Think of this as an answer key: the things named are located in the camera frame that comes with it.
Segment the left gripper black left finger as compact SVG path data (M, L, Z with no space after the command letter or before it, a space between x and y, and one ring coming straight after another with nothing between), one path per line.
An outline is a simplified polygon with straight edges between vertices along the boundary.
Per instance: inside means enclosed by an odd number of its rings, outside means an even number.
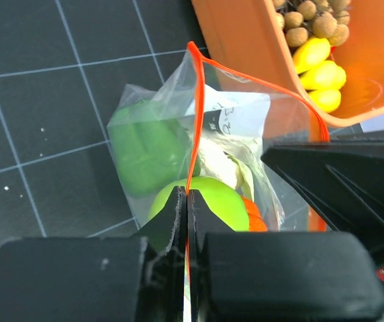
M0 245L0 321L181 321L186 195L130 237L20 238Z

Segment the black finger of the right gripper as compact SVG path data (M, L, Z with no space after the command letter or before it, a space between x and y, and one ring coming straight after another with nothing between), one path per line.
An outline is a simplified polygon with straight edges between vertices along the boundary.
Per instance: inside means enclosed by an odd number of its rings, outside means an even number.
M384 265L384 140L273 144L261 160L336 231Z

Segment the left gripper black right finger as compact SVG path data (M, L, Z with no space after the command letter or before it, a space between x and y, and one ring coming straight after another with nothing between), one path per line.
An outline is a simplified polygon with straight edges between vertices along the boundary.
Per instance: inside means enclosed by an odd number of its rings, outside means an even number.
M187 197L193 321L378 321L384 288L342 232L236 232Z

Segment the orange pumpkin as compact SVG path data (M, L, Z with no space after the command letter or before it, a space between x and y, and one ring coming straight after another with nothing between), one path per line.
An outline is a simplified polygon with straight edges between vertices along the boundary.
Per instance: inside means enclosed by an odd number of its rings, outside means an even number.
M256 206L256 204L251 201L250 199L247 199L246 197L242 197L244 206L246 208L246 212L248 214L248 220L249 220L249 231L254 232L265 232L268 230L267 225L262 219L262 216L260 214L259 208Z

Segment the green apple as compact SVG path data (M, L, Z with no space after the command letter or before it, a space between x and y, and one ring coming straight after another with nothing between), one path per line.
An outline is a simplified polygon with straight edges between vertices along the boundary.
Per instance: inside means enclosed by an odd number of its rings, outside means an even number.
M155 197L150 209L149 220L154 219L165 206L166 200L175 186L185 187L185 185L185 179L166 185ZM190 188L201 193L209 210L228 227L234 231L249 230L246 206L241 196L232 187L212 177L196 176L192 178Z

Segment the white cauliflower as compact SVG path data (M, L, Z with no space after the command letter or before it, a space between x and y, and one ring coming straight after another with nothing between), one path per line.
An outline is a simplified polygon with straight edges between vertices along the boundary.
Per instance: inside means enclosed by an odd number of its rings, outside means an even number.
M262 142L244 136L201 134L194 170L216 178L250 199L270 195L269 179L262 162Z

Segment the clear bag orange zipper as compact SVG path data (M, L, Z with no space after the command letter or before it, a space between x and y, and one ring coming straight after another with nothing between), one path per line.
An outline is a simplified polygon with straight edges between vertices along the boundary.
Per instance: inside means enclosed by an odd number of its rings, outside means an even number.
M140 225L180 186L199 191L238 231L318 228L308 204L261 156L276 143L328 140L325 122L300 95L206 58L193 42L159 90L125 86L107 131Z

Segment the green bell pepper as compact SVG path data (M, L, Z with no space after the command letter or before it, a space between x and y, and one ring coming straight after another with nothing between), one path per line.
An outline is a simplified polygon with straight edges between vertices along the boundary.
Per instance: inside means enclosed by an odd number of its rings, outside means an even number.
M131 197L187 178L191 138L177 119L159 117L162 108L148 100L120 107L107 126L119 181Z

